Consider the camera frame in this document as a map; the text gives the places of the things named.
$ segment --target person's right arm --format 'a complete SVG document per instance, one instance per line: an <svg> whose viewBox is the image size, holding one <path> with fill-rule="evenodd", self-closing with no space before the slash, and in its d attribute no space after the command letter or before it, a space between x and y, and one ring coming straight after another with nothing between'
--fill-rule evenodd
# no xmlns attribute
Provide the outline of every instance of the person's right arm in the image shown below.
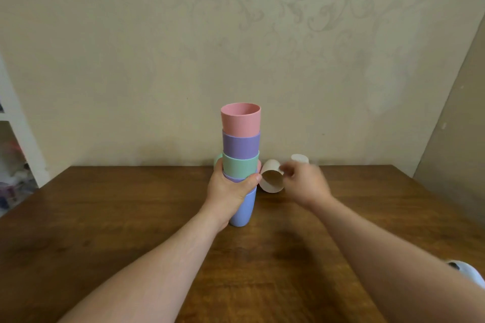
<svg viewBox="0 0 485 323"><path fill-rule="evenodd" d="M389 322L485 322L485 290L331 195L317 166L281 166L286 192L326 226Z"/></svg>

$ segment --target person's left hand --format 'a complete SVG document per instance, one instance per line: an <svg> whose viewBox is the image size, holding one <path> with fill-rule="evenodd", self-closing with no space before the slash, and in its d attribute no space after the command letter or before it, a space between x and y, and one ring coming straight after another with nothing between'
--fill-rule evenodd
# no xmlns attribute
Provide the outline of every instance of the person's left hand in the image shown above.
<svg viewBox="0 0 485 323"><path fill-rule="evenodd" d="M260 174L251 174L239 183L226 179L222 173L222 158L220 158L210 177L207 198L200 210L214 217L221 231L237 212L245 196L258 185L260 180Z"/></svg>

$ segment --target table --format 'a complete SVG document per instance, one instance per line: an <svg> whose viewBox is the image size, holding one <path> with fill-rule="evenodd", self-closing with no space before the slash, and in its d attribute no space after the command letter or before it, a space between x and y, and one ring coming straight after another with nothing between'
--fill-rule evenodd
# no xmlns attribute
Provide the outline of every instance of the table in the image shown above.
<svg viewBox="0 0 485 323"><path fill-rule="evenodd" d="M395 167L322 169L334 195L362 216L440 258L485 272L482 229ZM61 173L0 218L0 320L57 321L187 222L204 201L211 173L211 167L70 167ZM259 188L251 221L216 237L178 318L382 320L318 220L284 191Z"/></svg>

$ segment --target stack of cups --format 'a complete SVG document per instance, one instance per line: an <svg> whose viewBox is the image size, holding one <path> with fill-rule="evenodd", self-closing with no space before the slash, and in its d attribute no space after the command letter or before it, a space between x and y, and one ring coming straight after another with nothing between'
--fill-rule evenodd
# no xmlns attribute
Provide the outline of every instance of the stack of cups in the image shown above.
<svg viewBox="0 0 485 323"><path fill-rule="evenodd" d="M240 182L256 173L259 158L261 108L253 103L231 103L221 109L224 176ZM253 212L256 188L246 195L231 218L233 226L245 226Z"/></svg>

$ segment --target forearm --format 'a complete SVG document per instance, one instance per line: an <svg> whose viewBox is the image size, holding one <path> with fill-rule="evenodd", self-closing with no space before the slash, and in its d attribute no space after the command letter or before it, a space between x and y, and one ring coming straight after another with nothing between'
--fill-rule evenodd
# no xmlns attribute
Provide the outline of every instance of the forearm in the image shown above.
<svg viewBox="0 0 485 323"><path fill-rule="evenodd" d="M167 241L98 287L61 323L173 322L217 228L207 213L198 213Z"/></svg>
<svg viewBox="0 0 485 323"><path fill-rule="evenodd" d="M443 261L336 199L313 211L389 321L485 321L485 292Z"/></svg>

